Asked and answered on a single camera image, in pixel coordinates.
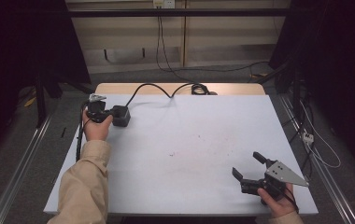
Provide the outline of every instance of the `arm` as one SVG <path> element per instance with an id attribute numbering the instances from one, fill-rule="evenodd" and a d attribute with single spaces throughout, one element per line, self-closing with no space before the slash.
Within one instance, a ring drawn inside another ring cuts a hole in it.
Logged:
<path id="1" fill-rule="evenodd" d="M 293 192 L 293 185 L 287 184 L 285 191 L 286 195 L 290 195 Z M 303 220 L 296 213 L 295 208 L 291 202 L 282 198 L 279 201 L 275 201 L 264 189 L 258 189 L 260 197 L 271 208 L 272 218 L 269 220 L 270 224 L 303 224 Z"/>
<path id="2" fill-rule="evenodd" d="M 111 146 L 105 142 L 109 116 L 103 123 L 85 125 L 87 143 L 81 158 L 63 175 L 59 189 L 59 214 L 51 223 L 106 223 L 108 206 L 107 163 Z"/>

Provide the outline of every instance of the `white table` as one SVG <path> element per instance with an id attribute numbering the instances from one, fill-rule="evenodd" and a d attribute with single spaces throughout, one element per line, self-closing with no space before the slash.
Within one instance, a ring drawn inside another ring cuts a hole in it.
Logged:
<path id="1" fill-rule="evenodd" d="M 108 95 L 106 107 L 131 95 Z M 256 216 L 269 213 L 258 196 L 242 194 L 232 167 L 263 178 L 253 151 L 300 168 L 266 95 L 137 95 L 127 128 L 111 127 L 109 213 L 122 216 Z M 45 212 L 56 213 L 63 172 L 75 162 L 76 137 Z M 294 187 L 301 214 L 317 214 L 305 187 Z"/>

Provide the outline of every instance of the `gray floor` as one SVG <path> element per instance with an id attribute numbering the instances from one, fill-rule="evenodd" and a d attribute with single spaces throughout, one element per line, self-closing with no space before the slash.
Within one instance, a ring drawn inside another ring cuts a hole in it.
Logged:
<path id="1" fill-rule="evenodd" d="M 212 66 L 211 68 L 213 69 L 241 67 L 243 64 L 251 62 L 251 59 L 255 59 L 255 61 L 268 60 L 267 57 L 270 55 L 272 46 L 254 50 L 250 53 L 251 56 L 248 55 L 248 51 L 244 49 L 246 48 L 242 48 L 242 51 L 228 48 L 219 50 L 218 48 L 213 48 L 208 52 L 206 52 L 205 49 L 201 49 L 198 50 L 198 52 L 201 51 L 201 53 L 193 54 L 195 60 L 192 60 L 192 64 L 196 66 L 218 65 Z M 102 64 L 106 62 L 103 62 L 103 51 L 101 50 L 85 52 L 87 65 L 92 67 L 93 71 L 99 71 L 97 74 L 92 73 L 93 87 L 101 82 L 181 82 L 181 80 L 174 77 L 172 74 L 156 69 L 157 64 L 154 63 L 154 58 L 150 58 L 151 50 L 148 50 L 147 54 L 148 58 L 146 60 L 149 60 L 147 62 L 148 65 L 140 65 L 141 63 L 135 62 L 136 56 L 133 55 L 136 54 L 136 51 L 111 50 L 110 52 L 115 56 L 109 56 L 109 60 L 115 60 L 113 63 L 116 63 L 118 66 L 107 65 L 105 67 Z M 171 54 L 171 62 L 178 63 L 177 57 L 173 56 L 174 54 L 176 55 L 177 52 L 173 51 Z M 117 55 L 124 60 L 119 61 L 120 59 L 113 59 L 113 57 L 117 57 Z M 254 66 L 252 69 L 253 73 L 268 73 L 269 71 L 271 71 L 271 69 L 265 64 Z M 247 82 L 250 77 L 248 69 L 229 73 L 184 71 L 179 72 L 179 74 L 201 82 Z M 61 99 L 48 98 L 48 107 L 56 106 L 55 113 L 52 117 L 49 130 L 44 135 L 44 139 L 35 154 L 30 169 L 26 173 L 21 183 L 20 190 L 5 217 L 4 222 L 6 223 L 45 223 L 50 218 L 50 215 L 44 214 L 42 210 L 50 195 L 53 181 L 59 173 L 65 154 L 78 126 L 77 112 L 79 105 L 88 97 L 64 84 L 62 84 L 62 87 L 64 89 L 64 95 Z M 281 123 L 289 120 L 286 110 L 280 101 L 280 95 L 275 93 L 273 82 L 270 81 L 266 83 L 264 89 L 270 96 Z M 336 150 L 336 153 L 342 161 L 340 168 L 330 169 L 330 172 L 340 189 L 346 195 L 355 213 L 355 159 L 350 155 L 344 141 L 333 134 L 331 131 L 332 127 L 320 113 L 316 102 L 313 102 L 312 106 L 315 111 L 315 123 L 318 132 Z M 35 132 L 35 126 L 36 103 L 29 107 L 23 107 L 22 104 L 18 105 L 13 120 L 0 140 L 0 195 L 3 193 L 8 180 L 12 177 L 24 150 L 29 145 Z M 285 126 L 284 130 L 288 139 L 295 133 L 291 124 Z M 335 157 L 331 154 L 330 149 L 321 142 L 317 141 L 316 144 L 322 158 L 329 163 L 335 164 Z M 291 148 L 299 164 L 301 164 L 305 159 L 305 152 L 299 138 L 295 138 L 291 143 Z M 306 166 L 304 169 L 305 175 L 309 172 L 308 168 L 309 166 Z M 325 188 L 323 181 L 315 169 L 310 180 L 310 191 L 319 209 L 319 214 L 304 217 L 305 223 L 344 223 L 343 218 L 335 207 L 330 193 Z M 266 220 L 267 217 L 257 218 L 258 223 L 266 223 Z M 110 217 L 109 222 L 118 223 L 120 222 L 120 218 Z"/>

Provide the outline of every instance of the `beige sleeve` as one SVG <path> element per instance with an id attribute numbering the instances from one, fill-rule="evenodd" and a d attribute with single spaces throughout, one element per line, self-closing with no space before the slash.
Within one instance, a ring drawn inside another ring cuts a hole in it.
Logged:
<path id="1" fill-rule="evenodd" d="M 283 217 L 271 218 L 269 222 L 270 224 L 304 224 L 296 212 L 291 212 Z"/>
<path id="2" fill-rule="evenodd" d="M 111 146 L 90 141 L 81 159 L 63 175 L 58 215 L 48 223 L 106 223 L 108 206 L 107 163 Z"/>

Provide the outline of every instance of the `hand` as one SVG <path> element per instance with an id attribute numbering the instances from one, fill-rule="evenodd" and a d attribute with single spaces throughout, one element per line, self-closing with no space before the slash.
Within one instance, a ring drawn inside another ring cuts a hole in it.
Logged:
<path id="1" fill-rule="evenodd" d="M 288 197 L 292 198 L 291 192 L 293 192 L 293 184 L 287 183 L 285 189 L 285 194 Z M 263 199 L 265 203 L 271 208 L 271 216 L 272 217 L 283 217 L 291 212 L 294 212 L 296 209 L 294 205 L 289 202 L 285 197 L 280 199 L 279 201 L 275 201 L 265 189 L 257 189 L 260 197 Z"/>
<path id="2" fill-rule="evenodd" d="M 87 110 L 82 113 L 82 121 L 84 122 L 84 132 L 87 141 L 103 140 L 105 141 L 108 135 L 108 127 L 113 121 L 113 117 L 107 116 L 102 123 L 96 123 L 87 117 Z"/>

